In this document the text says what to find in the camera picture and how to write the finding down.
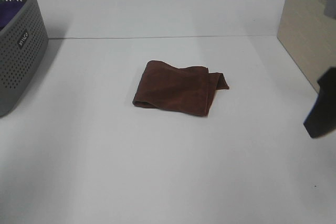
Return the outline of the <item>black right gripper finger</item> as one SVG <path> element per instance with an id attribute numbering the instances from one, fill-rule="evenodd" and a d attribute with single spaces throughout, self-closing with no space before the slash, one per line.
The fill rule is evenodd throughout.
<path id="1" fill-rule="evenodd" d="M 317 81 L 318 97 L 303 125 L 311 138 L 335 130 L 335 67 L 330 67 Z"/>

